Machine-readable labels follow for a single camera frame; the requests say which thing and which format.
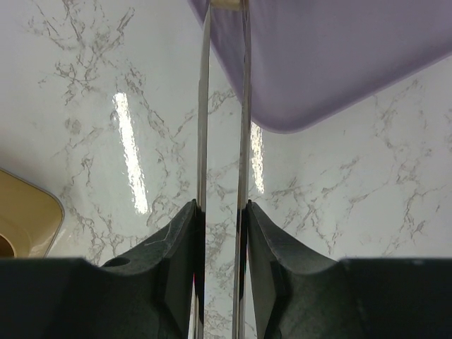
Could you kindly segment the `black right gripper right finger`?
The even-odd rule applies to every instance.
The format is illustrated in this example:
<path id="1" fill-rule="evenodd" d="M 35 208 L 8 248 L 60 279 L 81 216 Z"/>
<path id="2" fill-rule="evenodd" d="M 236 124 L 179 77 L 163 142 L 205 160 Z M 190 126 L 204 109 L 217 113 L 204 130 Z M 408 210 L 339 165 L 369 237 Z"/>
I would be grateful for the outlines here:
<path id="1" fill-rule="evenodd" d="M 246 206 L 260 338 L 450 338 L 451 260 L 334 261 Z"/>

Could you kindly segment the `metal tongs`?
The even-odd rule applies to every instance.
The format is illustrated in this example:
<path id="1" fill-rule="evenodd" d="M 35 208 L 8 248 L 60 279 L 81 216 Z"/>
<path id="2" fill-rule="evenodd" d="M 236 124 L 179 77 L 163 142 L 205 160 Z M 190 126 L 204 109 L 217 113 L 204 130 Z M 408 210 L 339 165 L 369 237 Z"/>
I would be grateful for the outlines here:
<path id="1" fill-rule="evenodd" d="M 216 142 L 212 149 L 208 143 L 208 118 L 220 109 L 224 102 L 236 97 L 232 88 L 209 88 L 210 76 L 218 75 L 216 66 L 221 64 L 220 53 L 212 39 L 217 35 L 219 24 L 217 16 L 225 12 L 234 19 L 239 28 L 239 41 L 244 45 L 242 52 L 243 95 L 237 105 L 241 107 L 240 132 L 237 134 L 239 150 L 232 157 L 232 149 L 227 145 L 230 138 Z M 211 293 L 207 293 L 206 276 L 211 275 L 227 286 L 232 287 L 232 320 L 233 338 L 243 338 L 245 334 L 245 281 L 246 281 L 246 246 L 247 230 L 245 208 L 249 192 L 249 150 L 251 135 L 251 23 L 248 1 L 242 1 L 240 11 L 231 11 L 211 6 L 206 1 L 201 11 L 203 18 L 203 40 L 201 47 L 200 76 L 198 81 L 198 141 L 197 141 L 197 196 L 198 210 L 201 213 L 201 231 L 198 237 L 197 258 L 199 263 L 194 273 L 195 304 L 192 321 L 193 337 L 209 336 L 208 326 L 204 321 L 205 309 Z M 221 213 L 229 213 L 236 217 L 233 226 L 235 231 L 216 232 L 221 237 L 221 244 L 215 245 L 209 239 L 206 229 L 206 207 L 208 199 L 214 196 L 224 198 L 230 194 L 237 195 L 236 210 L 232 210 L 230 202 L 218 203 Z"/>

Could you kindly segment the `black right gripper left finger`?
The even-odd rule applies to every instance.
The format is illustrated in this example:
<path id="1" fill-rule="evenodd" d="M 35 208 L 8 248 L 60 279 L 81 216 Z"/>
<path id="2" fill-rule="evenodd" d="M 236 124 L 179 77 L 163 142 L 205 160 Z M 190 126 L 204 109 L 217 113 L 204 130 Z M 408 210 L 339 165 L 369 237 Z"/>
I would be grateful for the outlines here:
<path id="1" fill-rule="evenodd" d="M 1 261 L 2 338 L 186 338 L 198 208 L 95 266 L 83 258 Z"/>

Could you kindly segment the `white ridged chocolate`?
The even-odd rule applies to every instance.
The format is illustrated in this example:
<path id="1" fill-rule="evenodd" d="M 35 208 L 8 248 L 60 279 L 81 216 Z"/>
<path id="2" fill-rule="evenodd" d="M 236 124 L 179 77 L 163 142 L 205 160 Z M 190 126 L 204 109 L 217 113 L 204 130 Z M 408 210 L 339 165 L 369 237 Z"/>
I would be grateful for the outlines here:
<path id="1" fill-rule="evenodd" d="M 211 6 L 231 11 L 240 11 L 242 9 L 242 0 L 211 0 Z"/>

